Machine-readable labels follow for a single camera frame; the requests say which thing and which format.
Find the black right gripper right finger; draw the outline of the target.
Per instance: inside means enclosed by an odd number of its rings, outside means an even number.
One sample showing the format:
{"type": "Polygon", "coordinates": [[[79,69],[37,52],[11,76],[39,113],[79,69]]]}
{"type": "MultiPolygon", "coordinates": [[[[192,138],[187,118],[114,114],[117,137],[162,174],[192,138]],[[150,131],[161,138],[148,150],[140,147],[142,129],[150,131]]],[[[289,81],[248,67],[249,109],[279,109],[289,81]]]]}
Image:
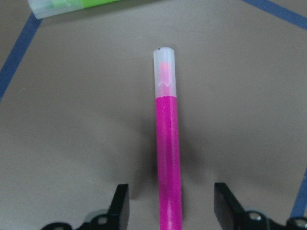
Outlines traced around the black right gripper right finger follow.
{"type": "Polygon", "coordinates": [[[284,225],[255,210],[245,210],[225,183],[214,184],[214,213],[223,230],[305,230],[306,217],[289,218],[284,225]]]}

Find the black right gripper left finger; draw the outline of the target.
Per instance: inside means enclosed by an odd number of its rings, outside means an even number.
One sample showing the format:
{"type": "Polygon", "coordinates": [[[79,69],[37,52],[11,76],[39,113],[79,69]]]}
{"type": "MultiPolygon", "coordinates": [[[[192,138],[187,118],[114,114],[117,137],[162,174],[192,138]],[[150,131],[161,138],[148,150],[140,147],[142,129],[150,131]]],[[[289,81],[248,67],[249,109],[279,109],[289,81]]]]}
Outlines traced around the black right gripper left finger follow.
{"type": "Polygon", "coordinates": [[[88,214],[78,230],[126,230],[130,216],[129,185],[118,184],[108,209],[88,214]]]}

